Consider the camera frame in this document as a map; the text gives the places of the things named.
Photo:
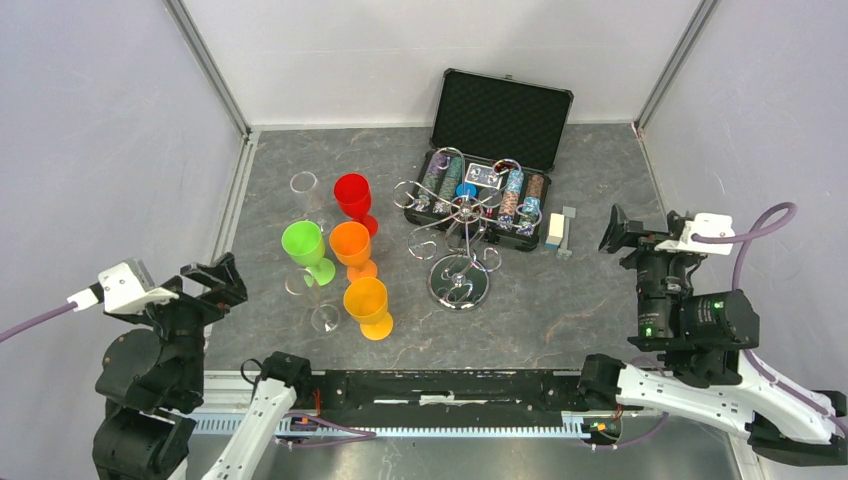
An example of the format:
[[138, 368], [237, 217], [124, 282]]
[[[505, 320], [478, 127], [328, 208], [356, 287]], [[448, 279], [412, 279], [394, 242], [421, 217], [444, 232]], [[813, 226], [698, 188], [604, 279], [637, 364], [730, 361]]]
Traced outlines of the green plastic wine glass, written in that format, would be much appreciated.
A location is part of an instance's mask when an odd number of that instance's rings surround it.
[[299, 266], [307, 269], [320, 286], [329, 284], [336, 274], [335, 264], [326, 256], [326, 245], [318, 224], [301, 220], [283, 232], [281, 245]]

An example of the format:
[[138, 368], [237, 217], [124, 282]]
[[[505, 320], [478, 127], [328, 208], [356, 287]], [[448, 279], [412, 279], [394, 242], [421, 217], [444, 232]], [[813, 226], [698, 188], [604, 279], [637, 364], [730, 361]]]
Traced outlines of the yellow plastic wine glass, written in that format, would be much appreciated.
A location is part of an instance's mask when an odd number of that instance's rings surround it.
[[394, 322], [388, 311], [388, 290], [379, 279], [363, 277], [352, 282], [344, 293], [343, 306], [365, 338], [379, 341], [390, 335]]

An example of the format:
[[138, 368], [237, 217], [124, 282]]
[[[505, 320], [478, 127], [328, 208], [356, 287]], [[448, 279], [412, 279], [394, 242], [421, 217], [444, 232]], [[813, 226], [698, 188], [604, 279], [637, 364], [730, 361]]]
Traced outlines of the clear wine glass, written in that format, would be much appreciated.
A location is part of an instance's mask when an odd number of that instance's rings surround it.
[[337, 307], [322, 295], [315, 275], [306, 268], [292, 270], [284, 283], [289, 299], [303, 312], [303, 317], [321, 333], [330, 333], [341, 323]]
[[298, 172], [291, 177], [289, 187], [304, 218], [315, 223], [323, 235], [329, 234], [337, 220], [329, 210], [325, 190], [316, 175], [311, 171]]

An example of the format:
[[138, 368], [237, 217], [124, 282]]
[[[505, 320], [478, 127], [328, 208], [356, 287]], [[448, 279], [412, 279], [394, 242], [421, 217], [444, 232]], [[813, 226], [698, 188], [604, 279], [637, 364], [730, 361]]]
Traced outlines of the clear wine glass front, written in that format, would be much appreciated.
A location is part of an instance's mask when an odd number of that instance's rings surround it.
[[289, 187], [304, 218], [315, 223], [323, 235], [329, 234], [337, 220], [329, 210], [325, 190], [316, 175], [311, 171], [298, 172], [291, 177]]

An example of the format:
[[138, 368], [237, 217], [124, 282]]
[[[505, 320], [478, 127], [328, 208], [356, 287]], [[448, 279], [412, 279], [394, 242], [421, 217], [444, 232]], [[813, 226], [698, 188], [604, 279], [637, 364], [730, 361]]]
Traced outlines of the red plastic wine glass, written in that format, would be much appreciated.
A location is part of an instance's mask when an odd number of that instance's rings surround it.
[[363, 175], [355, 172], [342, 175], [333, 187], [333, 195], [345, 215], [364, 225], [371, 237], [376, 235], [378, 222], [369, 214], [372, 206], [370, 184]]

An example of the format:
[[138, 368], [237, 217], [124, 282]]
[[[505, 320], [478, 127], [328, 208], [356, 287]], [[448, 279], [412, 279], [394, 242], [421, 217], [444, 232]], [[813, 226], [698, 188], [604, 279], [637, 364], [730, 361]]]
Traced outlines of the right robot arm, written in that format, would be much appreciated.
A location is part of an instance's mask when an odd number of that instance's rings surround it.
[[667, 215], [654, 231], [613, 205], [599, 250], [627, 250], [620, 263], [636, 274], [637, 332], [631, 343], [655, 353], [653, 373], [603, 354], [589, 355], [577, 382], [580, 400], [647, 407], [712, 426], [746, 441], [768, 460], [796, 467], [847, 462], [847, 398], [810, 390], [756, 355], [760, 318], [732, 274], [726, 291], [698, 294], [692, 274], [711, 255], [734, 255], [741, 268], [758, 238], [796, 215], [792, 202], [770, 207], [743, 234], [728, 215]]

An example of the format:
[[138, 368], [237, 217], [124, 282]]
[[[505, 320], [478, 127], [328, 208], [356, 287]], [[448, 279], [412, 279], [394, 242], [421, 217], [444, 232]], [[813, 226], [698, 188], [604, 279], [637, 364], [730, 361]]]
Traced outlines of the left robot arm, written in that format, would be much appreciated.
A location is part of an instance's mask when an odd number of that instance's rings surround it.
[[192, 263], [160, 286], [138, 259], [98, 275], [93, 292], [106, 315], [134, 325], [102, 358], [95, 390], [106, 399], [93, 438], [101, 479], [183, 479], [203, 403], [204, 331], [247, 301], [227, 252], [211, 265]]

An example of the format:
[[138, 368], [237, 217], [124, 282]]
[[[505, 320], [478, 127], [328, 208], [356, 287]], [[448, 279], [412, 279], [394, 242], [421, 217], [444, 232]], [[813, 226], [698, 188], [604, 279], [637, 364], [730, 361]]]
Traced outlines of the orange plastic wine glass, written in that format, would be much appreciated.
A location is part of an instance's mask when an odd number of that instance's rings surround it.
[[329, 243], [336, 258], [346, 267], [349, 282], [377, 277], [378, 268], [371, 259], [371, 237], [363, 224], [348, 221], [337, 225], [330, 233]]

